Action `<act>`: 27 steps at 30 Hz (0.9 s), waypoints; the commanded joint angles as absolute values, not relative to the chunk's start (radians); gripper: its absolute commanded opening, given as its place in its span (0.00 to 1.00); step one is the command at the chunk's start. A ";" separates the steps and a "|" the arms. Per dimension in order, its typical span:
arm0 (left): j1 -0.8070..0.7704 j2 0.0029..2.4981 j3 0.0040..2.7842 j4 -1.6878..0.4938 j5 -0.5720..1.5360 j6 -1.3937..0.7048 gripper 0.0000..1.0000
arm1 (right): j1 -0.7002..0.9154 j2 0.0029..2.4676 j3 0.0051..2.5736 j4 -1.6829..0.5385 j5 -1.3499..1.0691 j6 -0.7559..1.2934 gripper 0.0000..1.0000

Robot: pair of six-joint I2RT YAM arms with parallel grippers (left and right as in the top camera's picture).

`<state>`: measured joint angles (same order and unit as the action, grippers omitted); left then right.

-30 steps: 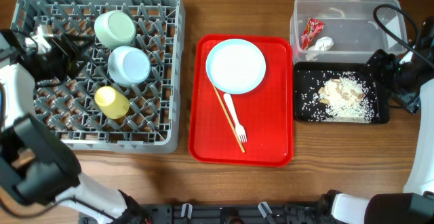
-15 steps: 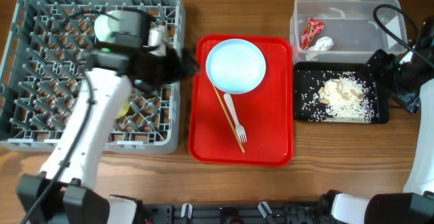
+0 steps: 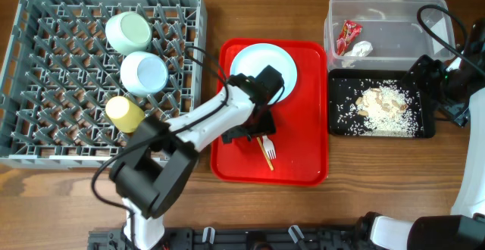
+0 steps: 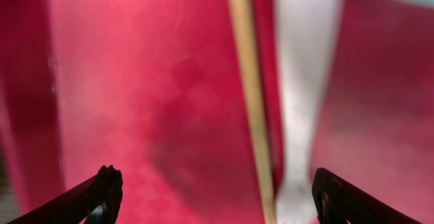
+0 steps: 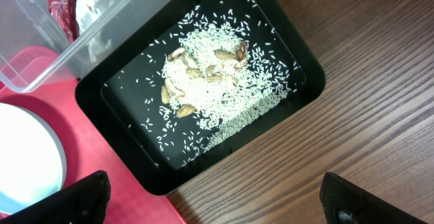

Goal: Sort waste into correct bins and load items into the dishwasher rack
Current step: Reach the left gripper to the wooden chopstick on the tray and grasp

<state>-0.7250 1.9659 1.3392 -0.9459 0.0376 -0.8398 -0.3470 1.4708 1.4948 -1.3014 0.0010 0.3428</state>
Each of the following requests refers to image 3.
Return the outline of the white plastic fork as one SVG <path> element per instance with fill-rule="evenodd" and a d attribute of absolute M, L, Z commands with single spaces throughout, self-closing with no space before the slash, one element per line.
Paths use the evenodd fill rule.
<path fill-rule="evenodd" d="M 268 136 L 262 136 L 262 144 L 268 157 L 273 160 L 276 158 L 276 150 L 273 142 Z"/>

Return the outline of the wooden chopstick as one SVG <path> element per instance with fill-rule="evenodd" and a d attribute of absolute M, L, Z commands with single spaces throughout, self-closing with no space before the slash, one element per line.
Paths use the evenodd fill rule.
<path fill-rule="evenodd" d="M 267 162 L 267 164 L 268 164 L 268 166 L 269 166 L 270 170 L 271 170 L 271 171 L 274 171 L 274 166 L 273 166 L 273 164 L 271 163 L 271 160 L 270 160 L 270 158 L 269 158 L 269 156 L 268 156 L 268 153 L 267 153 L 267 151 L 266 151 L 266 148 L 264 147 L 263 140 L 261 139 L 261 137 L 257 137 L 256 139 L 257 139 L 258 144 L 259 144 L 259 146 L 260 146 L 260 148 L 261 148 L 261 150 L 262 150 L 262 152 L 263 152 L 264 158 L 265 158 L 265 160 L 266 160 L 266 162 Z"/>

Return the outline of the large light blue plate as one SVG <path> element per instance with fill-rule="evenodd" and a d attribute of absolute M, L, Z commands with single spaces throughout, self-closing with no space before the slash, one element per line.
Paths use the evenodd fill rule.
<path fill-rule="evenodd" d="M 285 100 L 293 91 L 297 82 L 296 63 L 290 54 L 277 45 L 270 43 L 257 43 L 244 48 L 233 59 L 230 66 L 230 74 L 245 74 L 256 77 L 264 68 L 271 66 L 281 73 L 284 90 L 270 100 L 271 104 Z"/>

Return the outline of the white napkin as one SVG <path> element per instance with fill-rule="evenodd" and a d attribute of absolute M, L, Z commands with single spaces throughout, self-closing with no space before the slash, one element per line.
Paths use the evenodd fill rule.
<path fill-rule="evenodd" d="M 353 48 L 343 55 L 344 57 L 346 57 L 346 59 L 342 61 L 342 67 L 354 67 L 355 62 L 357 62 L 359 58 L 367 57 L 372 51 L 373 46 L 369 41 L 361 41 L 355 43 Z"/>

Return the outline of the red snack wrapper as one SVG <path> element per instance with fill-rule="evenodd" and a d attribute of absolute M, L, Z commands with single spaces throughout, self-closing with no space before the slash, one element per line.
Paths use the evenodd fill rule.
<path fill-rule="evenodd" d="M 351 20 L 345 20 L 336 40 L 336 53 L 344 55 L 351 42 L 361 33 L 363 26 Z"/>

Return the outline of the small light blue bowl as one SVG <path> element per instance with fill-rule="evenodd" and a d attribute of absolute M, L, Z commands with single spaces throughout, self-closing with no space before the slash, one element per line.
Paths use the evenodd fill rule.
<path fill-rule="evenodd" d="M 160 92 L 166 86 L 168 69 L 157 55 L 133 52 L 122 61 L 120 80 L 132 95 L 146 97 Z"/>

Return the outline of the yellow plastic cup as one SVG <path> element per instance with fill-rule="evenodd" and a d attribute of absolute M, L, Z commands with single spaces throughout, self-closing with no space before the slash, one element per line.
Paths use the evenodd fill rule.
<path fill-rule="evenodd" d="M 123 96 L 110 98 L 105 106 L 105 113 L 123 133 L 133 133 L 145 119 L 144 111 Z"/>

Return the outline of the green saucer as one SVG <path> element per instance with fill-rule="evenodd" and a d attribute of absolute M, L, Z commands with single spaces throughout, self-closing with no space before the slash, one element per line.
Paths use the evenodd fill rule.
<path fill-rule="evenodd" d="M 136 12 L 123 12 L 111 17 L 105 26 L 110 46 L 122 55 L 145 51 L 152 41 L 149 22 Z"/>

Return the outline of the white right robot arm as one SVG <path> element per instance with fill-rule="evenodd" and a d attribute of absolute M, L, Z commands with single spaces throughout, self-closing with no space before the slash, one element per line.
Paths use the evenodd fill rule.
<path fill-rule="evenodd" d="M 457 57 L 449 66 L 420 57 L 404 77 L 449 119 L 471 126 L 462 185 L 446 216 L 413 222 L 369 212 L 355 225 L 356 248 L 482 249 L 484 247 L 484 55 Z"/>

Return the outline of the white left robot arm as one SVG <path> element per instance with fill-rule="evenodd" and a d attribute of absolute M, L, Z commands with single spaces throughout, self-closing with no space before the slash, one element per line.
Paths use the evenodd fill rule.
<path fill-rule="evenodd" d="M 240 73 L 188 114 L 141 122 L 109 172 L 128 213 L 125 235 L 134 249 L 151 249 L 161 240 L 162 217 L 179 198 L 206 146 L 217 138 L 230 143 L 275 133 L 272 101 L 283 89 L 278 73 Z"/>

